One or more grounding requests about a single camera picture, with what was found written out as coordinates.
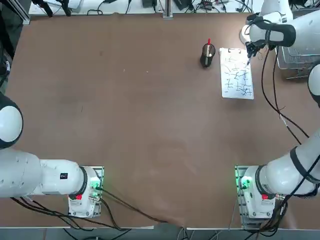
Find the metal wire basket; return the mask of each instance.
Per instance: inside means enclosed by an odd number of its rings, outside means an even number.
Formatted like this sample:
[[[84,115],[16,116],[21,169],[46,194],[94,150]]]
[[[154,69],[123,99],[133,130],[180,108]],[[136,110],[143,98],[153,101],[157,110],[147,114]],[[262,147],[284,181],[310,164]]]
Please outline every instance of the metal wire basket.
[[[316,10],[319,8],[298,9],[293,12],[293,18]],[[320,50],[279,47],[277,62],[282,76],[286,79],[308,77],[313,63],[317,60],[320,60]]]

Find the white robot link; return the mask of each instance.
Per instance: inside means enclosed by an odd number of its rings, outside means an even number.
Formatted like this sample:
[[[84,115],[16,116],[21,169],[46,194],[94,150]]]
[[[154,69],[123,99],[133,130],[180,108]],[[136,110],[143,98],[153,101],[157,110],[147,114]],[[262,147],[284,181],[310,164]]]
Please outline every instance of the white robot link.
[[[318,51],[320,49],[320,10],[293,19],[288,0],[265,0],[261,12],[247,18],[251,42],[246,43],[248,58],[265,45]],[[320,61],[308,76],[308,89],[320,107]],[[317,194],[320,184],[320,129],[305,143],[267,165],[250,166],[241,179],[248,217],[271,218],[276,194]]]
[[[103,167],[79,166],[64,159],[39,159],[11,147],[24,126],[19,107],[0,93],[0,198],[68,195],[69,214],[100,215]]]

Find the black label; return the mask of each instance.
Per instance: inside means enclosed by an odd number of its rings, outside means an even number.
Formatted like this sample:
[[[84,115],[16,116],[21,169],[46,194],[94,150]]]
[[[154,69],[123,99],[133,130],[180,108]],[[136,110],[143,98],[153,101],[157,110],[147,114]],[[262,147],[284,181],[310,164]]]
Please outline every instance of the black label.
[[[68,173],[60,173],[60,179],[68,179]]]

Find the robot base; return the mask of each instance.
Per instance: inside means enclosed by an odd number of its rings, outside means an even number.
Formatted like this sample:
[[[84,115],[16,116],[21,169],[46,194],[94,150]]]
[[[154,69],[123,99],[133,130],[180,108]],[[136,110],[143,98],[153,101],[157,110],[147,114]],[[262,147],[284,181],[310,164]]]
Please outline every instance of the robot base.
[[[258,166],[235,166],[235,178],[241,224],[244,229],[258,229],[260,224],[271,218],[276,198],[265,199],[255,183]]]
[[[76,199],[68,197],[69,215],[80,218],[95,218],[101,215],[102,192],[95,187],[103,187],[104,167],[103,166],[83,166],[87,174],[87,185],[81,196]]]

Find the gray floor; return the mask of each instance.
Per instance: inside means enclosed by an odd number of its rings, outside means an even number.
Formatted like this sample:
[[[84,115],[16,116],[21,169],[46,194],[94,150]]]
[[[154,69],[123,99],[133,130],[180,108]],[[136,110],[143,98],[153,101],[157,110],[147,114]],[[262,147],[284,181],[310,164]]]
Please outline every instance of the gray floor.
[[[31,0],[20,0],[26,10],[29,9]],[[7,8],[3,8],[2,16],[5,19],[7,30],[14,47],[17,46],[22,30],[21,20]],[[153,230],[133,229],[120,240],[176,240],[181,228],[170,224],[159,224]],[[92,232],[81,230],[68,230],[76,239],[82,240],[85,237],[99,236],[105,240],[110,240],[119,234],[119,231],[108,228],[95,229]],[[192,240],[208,240],[215,233],[213,230],[196,230]],[[249,235],[248,232],[240,230],[224,230],[218,236],[219,240],[244,240]],[[319,231],[299,231],[299,230],[280,230],[273,240],[316,240],[320,238]],[[0,240],[72,240],[62,229],[0,229]]]

